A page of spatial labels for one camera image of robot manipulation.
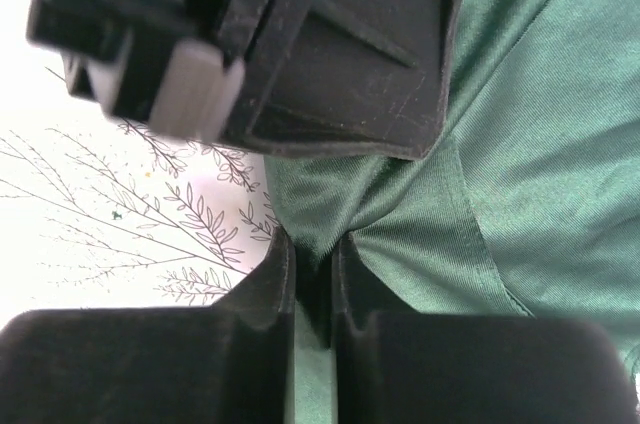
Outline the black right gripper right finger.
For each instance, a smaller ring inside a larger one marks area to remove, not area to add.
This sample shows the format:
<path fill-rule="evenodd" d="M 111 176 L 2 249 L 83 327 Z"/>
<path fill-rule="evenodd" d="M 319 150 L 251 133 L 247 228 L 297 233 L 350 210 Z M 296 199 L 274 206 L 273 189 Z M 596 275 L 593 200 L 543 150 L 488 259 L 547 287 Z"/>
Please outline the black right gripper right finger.
<path fill-rule="evenodd" d="M 426 314 L 362 262 L 331 262 L 338 423 L 629 423 L 633 387 L 599 327 L 575 320 Z"/>

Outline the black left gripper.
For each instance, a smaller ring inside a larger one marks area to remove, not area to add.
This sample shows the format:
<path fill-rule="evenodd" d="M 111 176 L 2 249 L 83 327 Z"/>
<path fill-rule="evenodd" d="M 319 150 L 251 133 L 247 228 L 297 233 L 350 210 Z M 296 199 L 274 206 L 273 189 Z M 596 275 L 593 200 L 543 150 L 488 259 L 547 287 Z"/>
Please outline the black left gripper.
<path fill-rule="evenodd" d="M 167 137 L 218 137 L 268 0 L 31 0 L 28 39 L 70 95 Z"/>

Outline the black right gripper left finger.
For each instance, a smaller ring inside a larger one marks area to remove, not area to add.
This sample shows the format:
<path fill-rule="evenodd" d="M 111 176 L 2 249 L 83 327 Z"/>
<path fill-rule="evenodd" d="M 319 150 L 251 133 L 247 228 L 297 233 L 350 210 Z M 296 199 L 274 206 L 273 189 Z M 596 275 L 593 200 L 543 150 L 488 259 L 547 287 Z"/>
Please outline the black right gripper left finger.
<path fill-rule="evenodd" d="M 296 264 L 264 260 L 207 307 L 37 310 L 1 333 L 1 420 L 287 423 Z"/>

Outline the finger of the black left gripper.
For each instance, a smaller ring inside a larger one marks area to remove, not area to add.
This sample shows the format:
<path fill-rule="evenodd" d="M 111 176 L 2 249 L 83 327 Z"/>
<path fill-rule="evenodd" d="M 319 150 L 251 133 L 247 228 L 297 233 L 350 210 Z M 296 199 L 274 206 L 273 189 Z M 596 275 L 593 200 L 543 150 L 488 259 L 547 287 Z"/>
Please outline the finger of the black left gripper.
<path fill-rule="evenodd" d="M 229 0 L 245 81 L 223 144 L 289 158 L 425 157 L 447 110 L 462 0 Z"/>

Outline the dark green cloth napkin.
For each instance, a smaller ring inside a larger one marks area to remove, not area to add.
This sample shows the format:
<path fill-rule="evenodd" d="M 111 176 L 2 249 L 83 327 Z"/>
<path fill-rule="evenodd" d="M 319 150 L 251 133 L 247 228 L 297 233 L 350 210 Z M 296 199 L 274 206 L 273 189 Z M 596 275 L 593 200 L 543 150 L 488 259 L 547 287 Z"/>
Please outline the dark green cloth napkin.
<path fill-rule="evenodd" d="M 282 161 L 313 262 L 352 232 L 422 311 L 581 317 L 639 369 L 639 0 L 463 0 L 431 155 Z"/>

